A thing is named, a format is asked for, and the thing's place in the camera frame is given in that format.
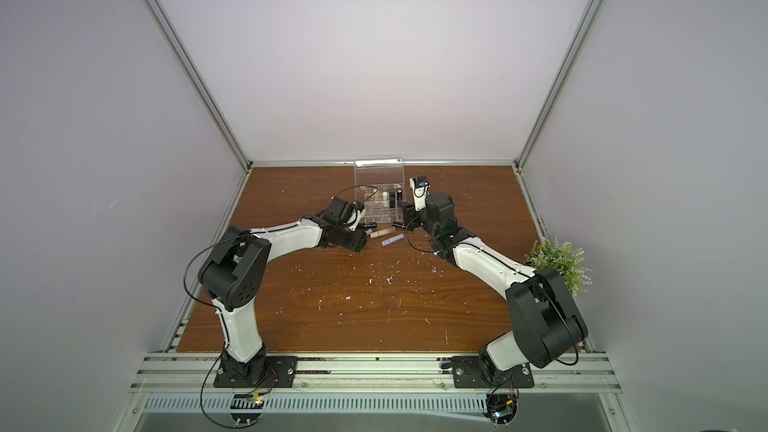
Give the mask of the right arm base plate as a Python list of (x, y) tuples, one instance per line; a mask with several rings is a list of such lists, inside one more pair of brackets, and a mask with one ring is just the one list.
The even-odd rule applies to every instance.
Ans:
[(451, 375), (454, 387), (458, 389), (534, 387), (533, 373), (528, 363), (502, 371), (488, 358), (479, 355), (458, 355), (442, 360), (440, 369)]

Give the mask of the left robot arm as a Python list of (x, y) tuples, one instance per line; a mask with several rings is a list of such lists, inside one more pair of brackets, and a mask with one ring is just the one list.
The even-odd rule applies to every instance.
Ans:
[(268, 373), (267, 352), (258, 331), (254, 300), (269, 262), (288, 254), (342, 247), (359, 252), (367, 241), (360, 228), (363, 203), (338, 196), (320, 212), (268, 228), (229, 227), (198, 252), (185, 268), (182, 285), (194, 301), (214, 309), (224, 345), (214, 384), (257, 385)]

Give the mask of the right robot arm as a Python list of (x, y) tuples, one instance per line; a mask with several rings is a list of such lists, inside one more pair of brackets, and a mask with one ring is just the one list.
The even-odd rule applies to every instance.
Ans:
[(449, 195), (416, 187), (403, 213), (407, 230), (421, 228), (429, 235), (434, 255), (505, 299), (511, 330), (479, 351), (488, 374), (522, 365), (544, 368), (588, 338), (587, 324), (562, 275), (523, 265), (491, 248), (459, 224)]

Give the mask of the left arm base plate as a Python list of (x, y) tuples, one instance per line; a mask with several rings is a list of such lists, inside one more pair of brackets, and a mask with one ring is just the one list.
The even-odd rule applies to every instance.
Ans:
[(227, 353), (215, 368), (215, 388), (291, 388), (298, 357), (289, 355), (256, 355), (239, 362)]

